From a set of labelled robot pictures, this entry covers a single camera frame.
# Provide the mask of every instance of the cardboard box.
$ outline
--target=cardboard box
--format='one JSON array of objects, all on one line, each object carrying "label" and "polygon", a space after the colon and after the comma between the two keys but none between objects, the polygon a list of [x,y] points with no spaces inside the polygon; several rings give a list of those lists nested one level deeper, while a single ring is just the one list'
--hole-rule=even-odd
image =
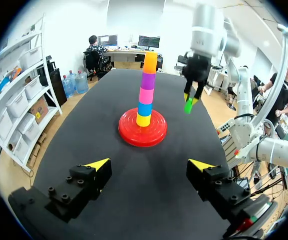
[{"label": "cardboard box", "polygon": [[44,97],[41,97],[30,109],[30,112],[35,115],[36,122],[39,124],[48,113],[48,106]]},{"label": "cardboard box", "polygon": [[28,160],[28,167],[30,169],[32,169],[34,167],[36,159],[37,159],[37,157],[35,155],[33,155],[33,154],[30,155],[29,160]]},{"label": "cardboard box", "polygon": [[32,154],[37,156],[39,149],[40,149],[40,145],[37,143],[32,150]]},{"label": "cardboard box", "polygon": [[39,144],[42,144],[42,143],[44,142],[44,140],[46,139],[46,137],[47,137],[47,134],[46,134],[45,132],[43,132],[43,133],[41,134],[41,136],[39,137],[39,139],[37,140],[37,142],[38,142]]}]

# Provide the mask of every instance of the red base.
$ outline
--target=red base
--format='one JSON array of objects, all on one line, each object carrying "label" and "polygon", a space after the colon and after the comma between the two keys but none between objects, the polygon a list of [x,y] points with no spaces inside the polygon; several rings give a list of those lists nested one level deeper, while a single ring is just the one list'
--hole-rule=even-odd
[{"label": "red base", "polygon": [[123,140],[136,147],[151,147],[163,141],[167,132],[167,123],[159,112],[152,111],[148,127],[138,126],[136,117],[137,108],[128,110],[120,117],[118,131]]}]

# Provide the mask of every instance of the black table surface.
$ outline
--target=black table surface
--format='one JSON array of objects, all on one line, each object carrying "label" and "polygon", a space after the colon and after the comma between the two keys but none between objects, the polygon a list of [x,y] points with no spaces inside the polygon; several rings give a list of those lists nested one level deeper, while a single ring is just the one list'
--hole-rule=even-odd
[{"label": "black table surface", "polygon": [[220,239],[229,226],[186,178],[189,158],[226,166],[225,154],[201,101],[184,113],[185,79],[156,74],[153,108],[168,124],[157,146],[139,148],[118,134],[118,120],[137,107],[142,72],[115,69],[79,101],[50,142],[34,186],[47,194],[69,168],[110,158],[113,175],[96,201],[68,226],[87,239]]}]

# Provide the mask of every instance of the office chair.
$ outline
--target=office chair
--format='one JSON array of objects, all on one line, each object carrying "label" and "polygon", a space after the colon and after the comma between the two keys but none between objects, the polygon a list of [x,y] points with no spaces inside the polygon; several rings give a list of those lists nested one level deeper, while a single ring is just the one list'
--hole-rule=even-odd
[{"label": "office chair", "polygon": [[97,51],[85,51],[85,63],[89,72],[88,77],[92,81],[92,77],[97,75],[98,78],[102,78],[108,71],[103,70],[103,67],[110,63],[110,59],[105,63],[105,66],[100,64],[100,56]]},{"label": "office chair", "polygon": [[183,71],[183,67],[187,65],[187,57],[179,55],[177,58],[177,63],[176,66],[174,67],[175,70],[177,71]]}]

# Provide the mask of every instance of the computer monitor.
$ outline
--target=computer monitor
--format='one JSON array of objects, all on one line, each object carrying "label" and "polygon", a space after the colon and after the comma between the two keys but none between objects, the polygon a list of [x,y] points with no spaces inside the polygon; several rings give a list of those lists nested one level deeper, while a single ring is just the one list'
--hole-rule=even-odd
[{"label": "computer monitor", "polygon": [[139,36],[138,46],[143,47],[151,47],[151,48],[159,48],[159,40],[160,37],[153,37],[153,36]]},{"label": "computer monitor", "polygon": [[101,46],[117,46],[117,35],[106,35],[98,37],[98,45]]}]

